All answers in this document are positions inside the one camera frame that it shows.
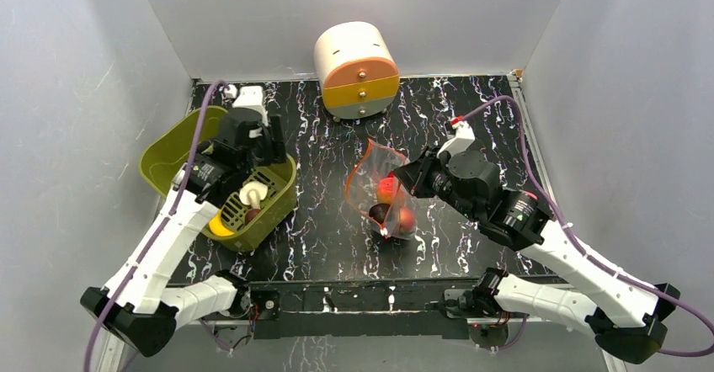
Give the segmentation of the orange peach toy fruit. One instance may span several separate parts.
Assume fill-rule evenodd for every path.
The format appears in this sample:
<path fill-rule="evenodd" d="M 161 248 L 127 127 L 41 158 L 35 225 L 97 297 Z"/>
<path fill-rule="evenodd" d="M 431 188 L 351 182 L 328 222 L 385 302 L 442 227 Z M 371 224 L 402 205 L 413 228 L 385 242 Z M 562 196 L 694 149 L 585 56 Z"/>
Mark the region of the orange peach toy fruit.
<path fill-rule="evenodd" d="M 381 179 L 376 187 L 376 199 L 379 204 L 391 205 L 399 192 L 395 178 Z"/>

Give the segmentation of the clear zip bag orange zipper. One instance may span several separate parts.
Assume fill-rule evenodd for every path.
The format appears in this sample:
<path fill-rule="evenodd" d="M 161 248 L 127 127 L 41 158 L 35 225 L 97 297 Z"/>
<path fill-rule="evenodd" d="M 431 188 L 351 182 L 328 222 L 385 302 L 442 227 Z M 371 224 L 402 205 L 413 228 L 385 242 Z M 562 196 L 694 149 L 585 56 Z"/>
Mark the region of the clear zip bag orange zipper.
<path fill-rule="evenodd" d="M 410 236 L 402 237 L 397 235 L 397 214 L 399 209 L 407 207 L 415 214 L 411 196 L 392 173 L 394 168 L 406 163 L 407 158 L 402 153 L 370 140 L 364 155 L 347 178 L 344 190 L 346 201 L 354 210 L 359 212 L 360 216 L 366 219 L 370 232 L 375 236 L 404 241 L 414 238 L 416 229 Z M 391 204 L 385 222 L 380 225 L 368 216 L 368 212 L 372 205 L 379 204 L 376 199 L 377 183 L 387 177 L 395 178 L 399 192 Z"/>

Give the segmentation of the dark purple toy plum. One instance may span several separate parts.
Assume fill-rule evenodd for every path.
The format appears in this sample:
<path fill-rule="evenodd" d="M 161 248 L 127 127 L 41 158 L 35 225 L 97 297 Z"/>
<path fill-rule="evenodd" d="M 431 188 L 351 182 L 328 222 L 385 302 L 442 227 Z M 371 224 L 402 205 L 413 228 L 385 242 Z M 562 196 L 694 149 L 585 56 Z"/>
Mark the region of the dark purple toy plum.
<path fill-rule="evenodd" d="M 376 223 L 382 225 L 390 210 L 391 206 L 389 204 L 375 204 L 369 209 L 368 216 Z"/>

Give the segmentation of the yellow toy banana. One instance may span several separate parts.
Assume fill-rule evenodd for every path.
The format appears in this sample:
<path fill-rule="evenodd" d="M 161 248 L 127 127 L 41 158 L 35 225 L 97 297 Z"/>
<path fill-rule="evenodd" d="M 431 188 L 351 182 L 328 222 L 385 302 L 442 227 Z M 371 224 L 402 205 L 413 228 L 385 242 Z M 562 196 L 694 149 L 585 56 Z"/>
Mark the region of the yellow toy banana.
<path fill-rule="evenodd" d="M 231 237 L 234 235 L 234 231 L 228 229 L 222 222 L 221 216 L 214 216 L 208 223 L 210 232 L 218 237 Z"/>

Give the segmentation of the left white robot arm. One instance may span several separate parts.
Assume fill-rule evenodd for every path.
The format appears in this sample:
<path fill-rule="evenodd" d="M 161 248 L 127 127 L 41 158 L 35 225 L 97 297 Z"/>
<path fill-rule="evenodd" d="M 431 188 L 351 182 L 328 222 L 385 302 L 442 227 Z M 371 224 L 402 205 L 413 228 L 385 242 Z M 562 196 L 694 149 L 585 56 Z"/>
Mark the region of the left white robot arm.
<path fill-rule="evenodd" d="M 217 133 L 202 140 L 201 109 L 188 156 L 180 163 L 157 219 L 120 270 L 101 287 L 88 287 L 82 308 L 103 328 L 145 357 L 160 352 L 184 325 L 224 311 L 248 314 L 251 295 L 237 278 L 220 272 L 184 288 L 168 282 L 195 238 L 259 166 L 282 164 L 283 121 L 245 108 L 229 109 Z"/>

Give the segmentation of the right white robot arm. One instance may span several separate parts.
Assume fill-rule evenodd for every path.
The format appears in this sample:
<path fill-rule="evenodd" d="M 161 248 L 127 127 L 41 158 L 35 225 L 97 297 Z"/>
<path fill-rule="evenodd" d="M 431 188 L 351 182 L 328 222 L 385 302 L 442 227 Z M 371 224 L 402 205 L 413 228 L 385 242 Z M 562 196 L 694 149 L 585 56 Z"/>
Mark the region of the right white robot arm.
<path fill-rule="evenodd" d="M 548 205 L 534 194 L 504 187 L 498 167 L 474 151 L 426 149 L 394 177 L 416 198 L 438 198 L 489 240 L 545 265 L 570 284 L 555 289 L 488 268 L 470 290 L 448 289 L 434 308 L 450 318 L 522 313 L 562 324 L 595 340 L 610 355 L 641 364 L 663 346 L 664 320 L 674 306 L 669 284 L 627 284 L 599 257 L 570 241 Z"/>

